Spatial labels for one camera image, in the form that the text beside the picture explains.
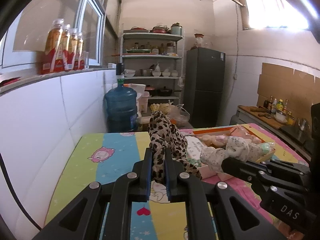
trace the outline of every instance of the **bright window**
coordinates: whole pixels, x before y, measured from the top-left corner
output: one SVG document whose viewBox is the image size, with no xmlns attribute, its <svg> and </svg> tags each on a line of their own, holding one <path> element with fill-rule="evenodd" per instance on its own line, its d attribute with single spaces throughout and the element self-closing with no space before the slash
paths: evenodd
<svg viewBox="0 0 320 240">
<path fill-rule="evenodd" d="M 286 0 L 240 0 L 244 29 L 283 27 L 307 29 L 308 22 Z"/>
</svg>

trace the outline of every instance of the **cardboard backsplash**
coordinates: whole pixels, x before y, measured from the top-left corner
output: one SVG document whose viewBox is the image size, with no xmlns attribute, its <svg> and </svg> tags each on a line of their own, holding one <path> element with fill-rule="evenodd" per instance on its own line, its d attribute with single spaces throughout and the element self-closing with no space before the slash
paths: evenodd
<svg viewBox="0 0 320 240">
<path fill-rule="evenodd" d="M 294 118 L 306 118 L 311 125 L 310 108 L 320 103 L 320 78 L 292 68 L 262 63 L 257 106 L 266 99 L 288 99 L 288 111 Z"/>
</svg>

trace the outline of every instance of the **blue water bottle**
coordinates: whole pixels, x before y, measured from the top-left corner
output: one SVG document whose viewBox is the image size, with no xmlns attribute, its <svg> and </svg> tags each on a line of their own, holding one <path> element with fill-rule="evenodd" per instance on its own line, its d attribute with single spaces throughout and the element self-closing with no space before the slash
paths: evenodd
<svg viewBox="0 0 320 240">
<path fill-rule="evenodd" d="M 137 125 L 137 92 L 124 87 L 124 64 L 116 65 L 118 86 L 104 95 L 103 105 L 109 132 L 136 131 Z"/>
</svg>

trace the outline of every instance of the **red heart print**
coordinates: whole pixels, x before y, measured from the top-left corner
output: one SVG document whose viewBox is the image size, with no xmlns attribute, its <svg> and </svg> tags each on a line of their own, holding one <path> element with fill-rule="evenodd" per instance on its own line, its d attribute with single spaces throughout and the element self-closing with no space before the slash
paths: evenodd
<svg viewBox="0 0 320 240">
<path fill-rule="evenodd" d="M 150 215 L 150 214 L 151 214 L 150 210 L 146 209 L 145 207 L 140 208 L 140 209 L 137 211 L 137 215 L 138 215 L 138 216 L 142 216 L 142 215 L 148 216 L 148 215 Z"/>
</svg>

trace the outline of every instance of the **open box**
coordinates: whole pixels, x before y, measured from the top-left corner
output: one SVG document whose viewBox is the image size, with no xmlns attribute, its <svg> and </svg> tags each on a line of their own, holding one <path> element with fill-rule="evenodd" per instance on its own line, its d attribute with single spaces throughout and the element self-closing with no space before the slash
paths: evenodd
<svg viewBox="0 0 320 240">
<path fill-rule="evenodd" d="M 201 153 L 202 147 L 205 146 L 205 144 L 202 143 L 199 138 L 205 134 L 230 136 L 231 135 L 230 131 L 232 131 L 232 129 L 234 127 L 222 127 L 222 128 L 213 128 L 213 129 L 205 129 L 205 130 L 196 130 L 196 131 L 193 131 L 192 135 L 185 135 L 185 138 L 188 141 L 187 160 L 199 169 L 203 179 L 217 175 L 217 172 L 210 170 L 208 165 L 201 163 L 200 153 Z M 245 128 L 245 129 L 246 129 L 247 133 L 258 137 L 262 143 L 265 142 L 262 138 L 260 138 L 256 134 L 254 134 L 252 131 L 248 130 L 247 128 Z M 274 152 L 270 152 L 269 154 L 262 156 L 256 162 L 259 163 L 262 161 L 266 161 L 266 160 L 270 159 L 273 156 L 273 154 L 274 154 Z M 228 176 L 229 175 L 224 173 L 224 175 L 221 177 L 224 178 L 223 180 L 226 180 L 228 178 Z"/>
</svg>

